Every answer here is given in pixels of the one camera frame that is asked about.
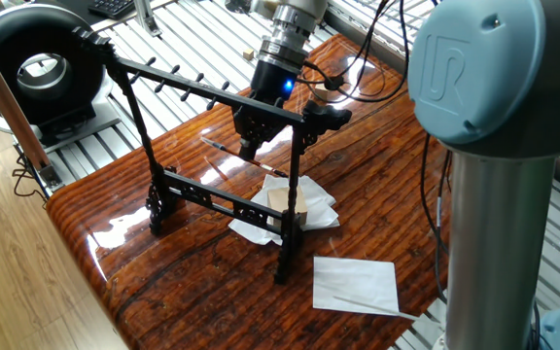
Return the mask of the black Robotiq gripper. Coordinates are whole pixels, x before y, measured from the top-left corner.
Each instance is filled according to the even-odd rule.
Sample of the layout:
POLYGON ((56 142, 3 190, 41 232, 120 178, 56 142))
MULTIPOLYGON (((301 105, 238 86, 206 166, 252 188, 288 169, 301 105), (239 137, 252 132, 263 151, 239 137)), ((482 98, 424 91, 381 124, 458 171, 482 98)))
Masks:
MULTIPOLYGON (((260 52, 251 80, 251 98, 266 104, 275 104, 281 98, 288 101, 303 67, 304 57, 293 61, 287 57, 260 52)), ((240 136, 238 155, 252 160, 265 141, 271 141, 280 131, 281 123, 270 116, 255 116, 242 108, 233 113, 235 131, 240 136)))

